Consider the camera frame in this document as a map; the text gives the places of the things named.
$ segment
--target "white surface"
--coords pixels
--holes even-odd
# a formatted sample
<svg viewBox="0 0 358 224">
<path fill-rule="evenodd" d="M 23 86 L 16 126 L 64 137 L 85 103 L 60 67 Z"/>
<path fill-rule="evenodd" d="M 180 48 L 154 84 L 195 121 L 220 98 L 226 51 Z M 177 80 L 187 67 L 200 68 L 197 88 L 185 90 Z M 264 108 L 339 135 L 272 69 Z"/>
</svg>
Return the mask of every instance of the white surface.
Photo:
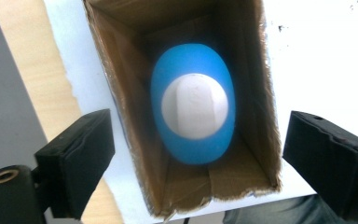
<svg viewBox="0 0 358 224">
<path fill-rule="evenodd" d="M 222 127 L 227 118 L 228 99 L 213 78 L 186 74 L 175 79 L 164 92 L 161 113 L 174 133 L 201 139 Z"/>
<path fill-rule="evenodd" d="M 99 63 L 82 1 L 45 0 L 67 77 L 82 112 L 112 109 L 117 154 L 105 173 L 125 223 L 156 222 L 136 180 L 117 111 Z M 291 110 L 319 115 L 358 135 L 358 3 L 266 1 L 268 44 L 278 123 L 284 143 Z M 186 216 L 311 194 L 284 163 L 283 192 L 234 202 L 211 202 Z"/>
</svg>

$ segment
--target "wooden table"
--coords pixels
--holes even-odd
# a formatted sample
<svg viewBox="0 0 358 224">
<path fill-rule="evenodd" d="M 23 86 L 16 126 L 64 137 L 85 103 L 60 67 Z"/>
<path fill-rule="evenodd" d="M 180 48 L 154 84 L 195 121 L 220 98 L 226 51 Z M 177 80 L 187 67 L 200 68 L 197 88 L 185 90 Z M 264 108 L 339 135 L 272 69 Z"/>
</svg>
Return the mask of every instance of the wooden table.
<svg viewBox="0 0 358 224">
<path fill-rule="evenodd" d="M 0 0 L 0 26 L 48 141 L 81 114 L 51 32 L 43 0 Z M 83 214 L 89 223 L 123 223 L 101 180 Z"/>
</svg>

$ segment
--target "cardboard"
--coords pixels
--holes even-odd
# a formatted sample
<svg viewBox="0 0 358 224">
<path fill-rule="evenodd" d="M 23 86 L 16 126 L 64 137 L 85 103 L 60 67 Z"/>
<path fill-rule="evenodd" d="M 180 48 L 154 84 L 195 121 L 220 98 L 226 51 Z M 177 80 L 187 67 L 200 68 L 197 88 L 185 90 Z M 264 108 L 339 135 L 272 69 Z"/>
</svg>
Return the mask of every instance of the cardboard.
<svg viewBox="0 0 358 224">
<path fill-rule="evenodd" d="M 281 190 L 281 144 L 261 1 L 84 3 L 153 216 L 167 218 L 213 199 L 235 200 Z M 217 51 L 232 75 L 236 93 L 233 140 L 227 153 L 208 165 L 184 165 L 172 158 L 159 139 L 152 116 L 149 85 L 154 63 L 166 49 L 184 43 L 201 43 Z"/>
</svg>

